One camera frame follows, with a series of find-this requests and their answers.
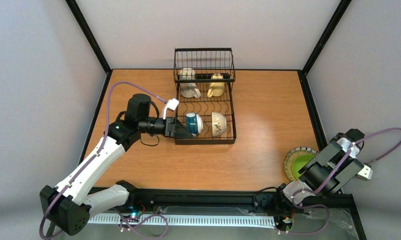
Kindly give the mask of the yellow mug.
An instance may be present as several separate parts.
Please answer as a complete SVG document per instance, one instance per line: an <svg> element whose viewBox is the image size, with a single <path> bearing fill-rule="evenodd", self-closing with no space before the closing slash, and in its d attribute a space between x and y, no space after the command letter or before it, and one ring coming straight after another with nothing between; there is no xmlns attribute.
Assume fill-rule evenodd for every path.
<svg viewBox="0 0 401 240"><path fill-rule="evenodd" d="M224 77L220 73L215 73L211 76L211 80L223 80L223 79ZM217 82L217 81L211 82L209 84L209 88L207 91L207 97L212 98L212 97L222 96L224 94L225 87L226 87L225 82Z"/></svg>

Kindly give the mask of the black wire dish rack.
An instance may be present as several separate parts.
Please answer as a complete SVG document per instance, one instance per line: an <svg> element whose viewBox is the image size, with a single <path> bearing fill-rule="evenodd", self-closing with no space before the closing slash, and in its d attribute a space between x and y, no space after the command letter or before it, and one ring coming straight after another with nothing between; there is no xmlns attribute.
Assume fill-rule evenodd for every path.
<svg viewBox="0 0 401 240"><path fill-rule="evenodd" d="M193 82L200 90L200 98L186 98L181 95L180 84L190 80L178 80L183 68L191 68L196 74ZM213 74L223 75L223 80L211 80ZM233 104L233 83L236 80L233 50L230 47L175 48L173 77L176 96L180 104L175 116L183 124L187 113L200 115L203 121L202 132L190 139L176 139L177 145L232 145L236 142L237 131ZM225 82L222 96L207 97L211 82ZM212 135L211 113L221 113L226 117L226 131L218 136Z"/></svg>

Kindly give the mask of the white bowl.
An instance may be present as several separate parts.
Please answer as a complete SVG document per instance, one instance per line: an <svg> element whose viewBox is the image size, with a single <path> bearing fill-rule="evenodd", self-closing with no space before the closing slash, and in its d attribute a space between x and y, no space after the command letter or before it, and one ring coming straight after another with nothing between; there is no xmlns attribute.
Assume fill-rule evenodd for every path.
<svg viewBox="0 0 401 240"><path fill-rule="evenodd" d="M227 130L227 119L219 112L211 113L212 136L219 137Z"/></svg>

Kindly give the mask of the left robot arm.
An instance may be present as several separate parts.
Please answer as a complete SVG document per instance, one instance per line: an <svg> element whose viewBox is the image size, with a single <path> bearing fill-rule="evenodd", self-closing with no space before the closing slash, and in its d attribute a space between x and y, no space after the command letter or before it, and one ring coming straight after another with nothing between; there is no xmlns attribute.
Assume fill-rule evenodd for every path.
<svg viewBox="0 0 401 240"><path fill-rule="evenodd" d="M192 138L193 135L177 118L166 115L168 110L177 109L177 99L165 101L162 116L149 115L150 107L154 105L149 95L134 94L127 109L120 112L114 122L107 124L104 135L89 156L56 186L46 185L41 189L39 197L43 218L39 234L42 239L49 239L43 233L46 220L73 236L86 226L90 217L128 201L134 186L123 180L100 192L89 192L109 166L139 141L142 134Z"/></svg>

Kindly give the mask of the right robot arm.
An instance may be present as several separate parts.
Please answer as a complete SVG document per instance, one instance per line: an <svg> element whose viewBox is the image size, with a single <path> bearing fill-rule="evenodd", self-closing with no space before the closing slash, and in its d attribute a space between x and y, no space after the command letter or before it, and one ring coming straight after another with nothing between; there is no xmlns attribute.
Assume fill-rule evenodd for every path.
<svg viewBox="0 0 401 240"><path fill-rule="evenodd" d="M298 205L307 197L327 197L336 193L355 176L369 179L371 168L357 158L362 147L356 141L364 137L365 134L356 128L338 133L323 150L297 170L300 174L298 180L285 186L282 194Z"/></svg>

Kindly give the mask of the white floral mug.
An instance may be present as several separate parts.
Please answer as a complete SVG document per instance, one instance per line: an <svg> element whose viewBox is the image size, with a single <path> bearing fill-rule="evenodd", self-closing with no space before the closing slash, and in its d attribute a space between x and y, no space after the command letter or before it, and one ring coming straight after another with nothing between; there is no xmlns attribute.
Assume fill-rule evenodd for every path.
<svg viewBox="0 0 401 240"><path fill-rule="evenodd" d="M196 80L196 72L192 68L182 68L178 73L178 80L190 81L180 84L180 93L185 98L200 98L201 92L194 83Z"/></svg>

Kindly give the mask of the dark teal spotted bowl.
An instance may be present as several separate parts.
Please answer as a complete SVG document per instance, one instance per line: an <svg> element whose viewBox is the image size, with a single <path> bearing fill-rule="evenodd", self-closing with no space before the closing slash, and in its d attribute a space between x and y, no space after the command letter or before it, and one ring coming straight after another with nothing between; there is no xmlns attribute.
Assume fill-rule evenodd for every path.
<svg viewBox="0 0 401 240"><path fill-rule="evenodd" d="M197 113L189 112L185 115L187 130L195 137L198 136L204 128L203 120Z"/></svg>

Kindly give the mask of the white black striped plate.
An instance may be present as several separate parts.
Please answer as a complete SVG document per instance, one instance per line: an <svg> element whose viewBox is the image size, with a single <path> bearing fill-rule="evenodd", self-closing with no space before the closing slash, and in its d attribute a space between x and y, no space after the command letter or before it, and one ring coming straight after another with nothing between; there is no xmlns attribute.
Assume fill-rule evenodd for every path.
<svg viewBox="0 0 401 240"><path fill-rule="evenodd" d="M293 151L296 151L296 152L299 152L299 151L310 152L313 155L318 153L318 151L316 151L316 150L314 150L314 149L312 149L310 147L296 147L296 148L293 149Z"/></svg>

